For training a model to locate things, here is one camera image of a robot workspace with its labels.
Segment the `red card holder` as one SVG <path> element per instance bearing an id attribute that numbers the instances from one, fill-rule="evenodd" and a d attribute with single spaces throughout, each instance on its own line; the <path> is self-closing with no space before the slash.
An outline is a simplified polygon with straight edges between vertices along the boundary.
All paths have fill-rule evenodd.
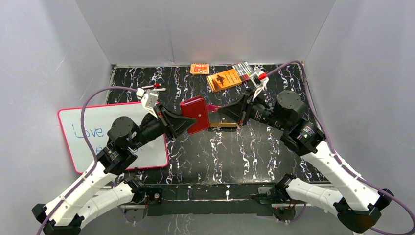
<path id="1" fill-rule="evenodd" d="M 187 133 L 191 135 L 210 128 L 208 112 L 217 112 L 219 108 L 218 105 L 206 104 L 205 99 L 200 95 L 181 102 L 182 115 L 196 119 L 196 123 L 187 130 Z"/>

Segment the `yellow oval tray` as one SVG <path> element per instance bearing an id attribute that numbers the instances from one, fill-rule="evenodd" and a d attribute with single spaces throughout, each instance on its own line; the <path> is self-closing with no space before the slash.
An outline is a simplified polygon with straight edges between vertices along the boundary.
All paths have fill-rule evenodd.
<path id="1" fill-rule="evenodd" d="M 238 126 L 235 122 L 210 122 L 210 128 L 236 128 Z"/>

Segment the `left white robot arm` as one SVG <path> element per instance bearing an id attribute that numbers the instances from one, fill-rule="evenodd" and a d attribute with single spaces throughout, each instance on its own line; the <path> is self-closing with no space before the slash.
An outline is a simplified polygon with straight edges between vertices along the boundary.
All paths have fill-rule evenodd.
<path id="1" fill-rule="evenodd" d="M 153 140 L 176 138 L 196 123 L 196 119 L 171 112 L 162 105 L 156 113 L 145 111 L 140 104 L 93 107 L 92 127 L 107 131 L 108 143 L 80 177 L 61 195 L 47 204 L 37 204 L 32 212 L 46 235 L 77 235 L 89 222 L 119 205 L 142 203 L 146 198 L 144 184 L 135 178 L 98 195 L 110 181 L 122 174 L 136 159 L 136 151 Z"/>

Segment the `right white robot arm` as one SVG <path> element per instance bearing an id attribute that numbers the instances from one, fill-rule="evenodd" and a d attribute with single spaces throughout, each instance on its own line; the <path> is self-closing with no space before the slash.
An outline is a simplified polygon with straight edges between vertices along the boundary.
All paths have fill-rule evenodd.
<path id="1" fill-rule="evenodd" d="M 333 185 L 333 189 L 322 188 L 286 174 L 266 193 L 267 198 L 282 203 L 300 200 L 317 206 L 335 215 L 348 229 L 362 234 L 377 223 L 390 199 L 346 171 L 344 160 L 330 152 L 324 133 L 303 117 L 306 109 L 307 105 L 293 91 L 280 92 L 270 106 L 247 89 L 237 101 L 220 107 L 218 112 L 240 125 L 255 120 L 281 130 L 284 145 Z"/>

